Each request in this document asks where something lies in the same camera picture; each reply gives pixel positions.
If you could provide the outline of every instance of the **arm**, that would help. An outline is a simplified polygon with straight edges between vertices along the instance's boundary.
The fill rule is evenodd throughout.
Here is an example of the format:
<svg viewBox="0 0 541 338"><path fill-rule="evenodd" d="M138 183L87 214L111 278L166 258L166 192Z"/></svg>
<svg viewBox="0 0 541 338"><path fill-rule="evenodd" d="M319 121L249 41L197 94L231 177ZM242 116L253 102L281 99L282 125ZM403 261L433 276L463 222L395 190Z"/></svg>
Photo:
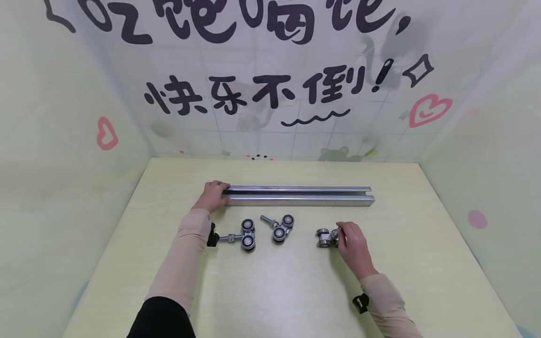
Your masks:
<svg viewBox="0 0 541 338"><path fill-rule="evenodd" d="M199 262L210 234L210 214L228 202L222 198L222 192L228 187L229 184L220 181L205 184L203 193L180 222L146 299L156 296L169 298L190 314Z"/></svg>
<svg viewBox="0 0 541 338"><path fill-rule="evenodd" d="M402 296L372 263L366 238L353 222L338 222L340 255L370 299L368 311L385 338L423 338L407 316Z"/></svg>
<svg viewBox="0 0 541 338"><path fill-rule="evenodd" d="M228 202L222 198L228 187L220 181L205 184L203 194L180 222L128 338L195 337L188 316L199 263L210 233L210 214Z"/></svg>

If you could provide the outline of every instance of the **wall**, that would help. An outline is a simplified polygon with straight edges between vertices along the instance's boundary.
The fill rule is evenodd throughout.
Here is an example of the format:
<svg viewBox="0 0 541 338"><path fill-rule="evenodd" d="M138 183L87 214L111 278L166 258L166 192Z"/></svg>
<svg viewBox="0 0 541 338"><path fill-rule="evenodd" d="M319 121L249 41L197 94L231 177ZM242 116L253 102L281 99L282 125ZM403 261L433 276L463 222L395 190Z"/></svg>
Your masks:
<svg viewBox="0 0 541 338"><path fill-rule="evenodd" d="M525 338L541 337L540 14L530 2L494 51L494 74L421 162Z"/></svg>
<svg viewBox="0 0 541 338"><path fill-rule="evenodd" d="M526 0L51 3L159 156L416 162Z"/></svg>
<svg viewBox="0 0 541 338"><path fill-rule="evenodd" d="M77 40L0 1L2 337L62 335L150 157Z"/></svg>

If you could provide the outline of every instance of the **ball bearing wheel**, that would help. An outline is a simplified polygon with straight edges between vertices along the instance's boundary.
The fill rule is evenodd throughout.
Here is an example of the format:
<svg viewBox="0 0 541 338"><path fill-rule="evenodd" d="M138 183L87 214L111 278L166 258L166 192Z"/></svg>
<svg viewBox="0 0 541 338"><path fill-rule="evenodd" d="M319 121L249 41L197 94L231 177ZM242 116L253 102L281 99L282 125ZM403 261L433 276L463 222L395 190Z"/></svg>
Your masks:
<svg viewBox="0 0 541 338"><path fill-rule="evenodd" d="M286 239L286 231L282 228L274 228L272 231L272 237L277 242L282 242L284 239Z"/></svg>
<svg viewBox="0 0 541 338"><path fill-rule="evenodd" d="M316 236L321 236L323 234L328 234L328 233L329 233L328 229L322 228L322 229L318 229L318 231L315 232L315 235Z"/></svg>
<svg viewBox="0 0 541 338"><path fill-rule="evenodd" d="M293 223L295 223L295 219L291 215L285 215L282 217L282 224L286 228L291 228L293 226Z"/></svg>
<svg viewBox="0 0 541 338"><path fill-rule="evenodd" d="M333 231L331 231L331 239L335 241L338 239L338 229L334 229Z"/></svg>
<svg viewBox="0 0 541 338"><path fill-rule="evenodd" d="M329 240L318 241L318 247L319 248L328 248L330 246L331 246L331 241L329 241Z"/></svg>
<svg viewBox="0 0 541 338"><path fill-rule="evenodd" d="M241 246L246 251L252 251L255 248L255 240L253 236L246 235L242 238Z"/></svg>
<svg viewBox="0 0 541 338"><path fill-rule="evenodd" d="M241 223L241 228L242 228L242 231L244 231L245 233L252 231L255 228L254 221L252 221L249 218L245 219Z"/></svg>

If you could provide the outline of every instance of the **right hand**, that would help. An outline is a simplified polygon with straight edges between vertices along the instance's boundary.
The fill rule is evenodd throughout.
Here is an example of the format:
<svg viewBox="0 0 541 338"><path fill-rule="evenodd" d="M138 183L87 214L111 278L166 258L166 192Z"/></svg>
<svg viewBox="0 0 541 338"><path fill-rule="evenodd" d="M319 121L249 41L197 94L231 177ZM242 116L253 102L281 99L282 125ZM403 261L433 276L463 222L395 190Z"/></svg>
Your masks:
<svg viewBox="0 0 541 338"><path fill-rule="evenodd" d="M353 222L337 222L338 251L344 262L358 280L379 272L374 268L372 257L368 251L366 237L359 226Z"/></svg>

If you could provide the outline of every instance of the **hand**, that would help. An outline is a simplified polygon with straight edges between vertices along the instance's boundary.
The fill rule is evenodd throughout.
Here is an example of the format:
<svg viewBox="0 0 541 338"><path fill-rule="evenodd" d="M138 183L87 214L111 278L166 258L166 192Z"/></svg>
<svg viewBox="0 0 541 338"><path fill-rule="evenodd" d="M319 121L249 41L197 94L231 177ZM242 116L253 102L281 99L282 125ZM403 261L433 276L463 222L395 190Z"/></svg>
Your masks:
<svg viewBox="0 0 541 338"><path fill-rule="evenodd" d="M379 272L374 268L366 237L353 222L338 222L338 251L358 280Z"/></svg>
<svg viewBox="0 0 541 338"><path fill-rule="evenodd" d="M209 213L213 213L221 207L225 206L231 199L229 197L222 198L222 192L231 186L229 183L220 181L212 181L204 184L204 190L193 209L207 209Z"/></svg>

